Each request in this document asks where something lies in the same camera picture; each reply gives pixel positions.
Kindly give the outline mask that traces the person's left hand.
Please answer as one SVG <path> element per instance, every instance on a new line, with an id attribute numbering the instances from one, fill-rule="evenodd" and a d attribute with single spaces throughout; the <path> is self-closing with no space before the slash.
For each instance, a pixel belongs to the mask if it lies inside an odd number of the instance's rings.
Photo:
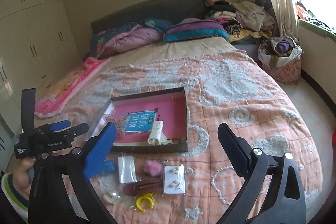
<path id="1" fill-rule="evenodd" d="M 34 166 L 36 160 L 36 157 L 18 159 L 13 170 L 13 186 L 19 195 L 27 201 L 31 189 L 28 170 Z"/>

